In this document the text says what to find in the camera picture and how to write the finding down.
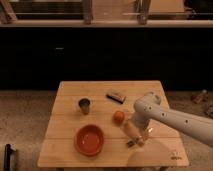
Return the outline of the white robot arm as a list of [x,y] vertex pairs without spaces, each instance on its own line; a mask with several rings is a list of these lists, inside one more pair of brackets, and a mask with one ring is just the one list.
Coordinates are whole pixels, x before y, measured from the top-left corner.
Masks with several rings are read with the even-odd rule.
[[134,102],[134,113],[124,123],[123,131],[135,144],[143,142],[139,130],[146,129],[153,119],[213,148],[212,119],[165,108],[160,103],[161,98],[154,92]]

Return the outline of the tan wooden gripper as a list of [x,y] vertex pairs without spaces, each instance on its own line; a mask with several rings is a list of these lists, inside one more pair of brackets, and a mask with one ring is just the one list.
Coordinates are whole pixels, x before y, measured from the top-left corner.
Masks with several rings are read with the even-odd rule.
[[124,133],[138,146],[143,146],[145,143],[144,134],[136,128],[131,122],[125,122],[123,125]]

